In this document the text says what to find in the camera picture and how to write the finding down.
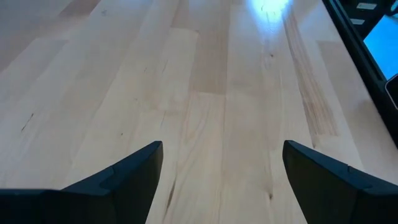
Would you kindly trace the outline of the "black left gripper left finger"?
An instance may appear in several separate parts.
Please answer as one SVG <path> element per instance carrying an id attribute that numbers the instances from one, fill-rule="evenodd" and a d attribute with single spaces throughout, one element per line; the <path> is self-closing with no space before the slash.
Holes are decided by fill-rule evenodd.
<path id="1" fill-rule="evenodd" d="M 163 157 L 154 141 L 62 190 L 0 189 L 0 224 L 145 224 Z"/>

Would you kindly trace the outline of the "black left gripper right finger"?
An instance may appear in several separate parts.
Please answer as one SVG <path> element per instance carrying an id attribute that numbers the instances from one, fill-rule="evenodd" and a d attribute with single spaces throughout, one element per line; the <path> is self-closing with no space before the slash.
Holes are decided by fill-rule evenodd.
<path id="1" fill-rule="evenodd" d="M 308 224 L 398 224 L 398 185 L 292 140 L 282 157 Z"/>

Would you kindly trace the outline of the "black frame crossbar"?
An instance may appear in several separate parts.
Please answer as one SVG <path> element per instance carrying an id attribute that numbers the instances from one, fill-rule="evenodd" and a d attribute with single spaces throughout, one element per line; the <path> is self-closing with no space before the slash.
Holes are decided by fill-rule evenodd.
<path id="1" fill-rule="evenodd" d="M 394 0 L 322 0 L 343 43 L 375 104 L 377 111 L 398 147 L 398 72 L 387 78 L 380 63 L 365 43 L 365 38 L 377 26 L 383 16 L 398 14 L 392 10 Z M 349 18 L 355 3 L 377 4 L 376 18 L 363 25 L 354 25 Z"/>

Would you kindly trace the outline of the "silver frame bracket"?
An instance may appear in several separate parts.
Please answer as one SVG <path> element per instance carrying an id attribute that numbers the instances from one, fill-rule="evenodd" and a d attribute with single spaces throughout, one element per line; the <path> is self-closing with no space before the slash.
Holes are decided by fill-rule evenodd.
<path id="1" fill-rule="evenodd" d="M 355 3 L 349 18 L 354 25 L 363 25 L 364 23 L 369 23 L 377 17 L 375 15 L 375 8 L 377 4 L 368 2 L 358 2 Z"/>

